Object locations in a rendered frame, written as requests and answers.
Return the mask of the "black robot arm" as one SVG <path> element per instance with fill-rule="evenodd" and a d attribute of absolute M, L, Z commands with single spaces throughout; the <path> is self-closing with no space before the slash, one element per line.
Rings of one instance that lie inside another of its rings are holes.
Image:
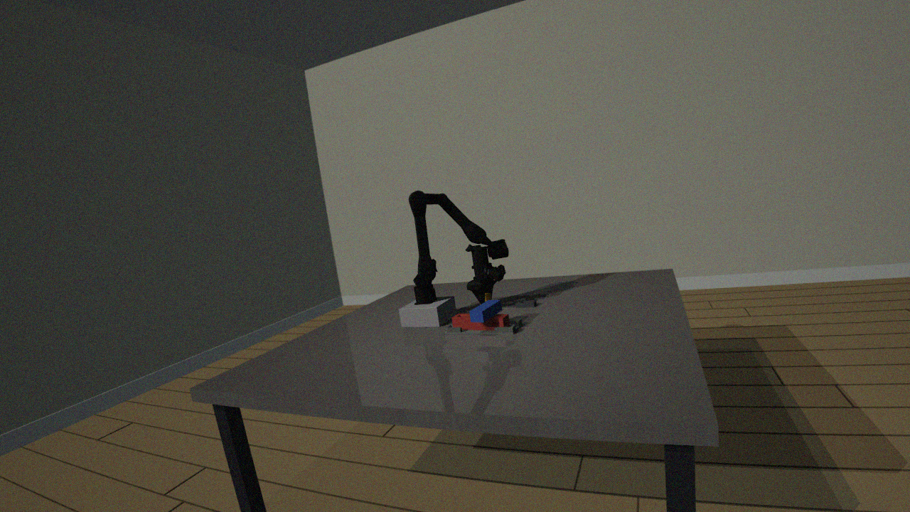
<path fill-rule="evenodd" d="M 490 238 L 486 236 L 486 231 L 475 223 L 472 223 L 444 193 L 435 194 L 414 191 L 409 195 L 409 204 L 410 207 L 412 207 L 414 216 L 419 250 L 418 275 L 414 278 L 414 283 L 416 285 L 416 287 L 414 287 L 416 304 L 414 305 L 432 304 L 432 302 L 437 299 L 432 283 L 433 279 L 436 277 L 436 260 L 430 258 L 428 230 L 425 218 L 427 204 L 438 204 L 444 208 L 446 213 L 448 213 L 449 216 L 461 226 L 461 229 L 464 230 L 469 242 L 487 245 L 486 247 L 481 247 L 480 245 L 469 245 L 467 247 L 466 252 L 471 252 L 473 263 L 487 262 L 488 256 L 490 256 L 492 260 L 509 257 L 509 247 L 507 247 L 504 239 L 497 240 L 497 242 L 491 242 Z M 488 279 L 487 276 L 489 276 L 491 279 L 499 282 L 503 279 L 505 273 L 505 267 L 503 265 L 492 267 L 492 264 L 490 263 L 490 267 L 484 268 L 483 278 Z"/>

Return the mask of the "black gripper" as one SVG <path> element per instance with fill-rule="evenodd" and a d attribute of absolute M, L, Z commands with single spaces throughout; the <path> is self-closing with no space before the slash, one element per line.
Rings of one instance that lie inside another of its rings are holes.
<path fill-rule="evenodd" d="M 480 304 L 484 304 L 485 294 L 491 294 L 492 299 L 492 288 L 497 282 L 489 276 L 487 276 L 487 279 L 483 278 L 484 268 L 487 268 L 487 265 L 490 267 L 490 262 L 488 262 L 488 260 L 487 262 L 474 263 L 472 269 L 474 269 L 475 277 L 473 277 L 473 281 L 467 283 L 467 289 L 470 289 L 473 292 Z"/>

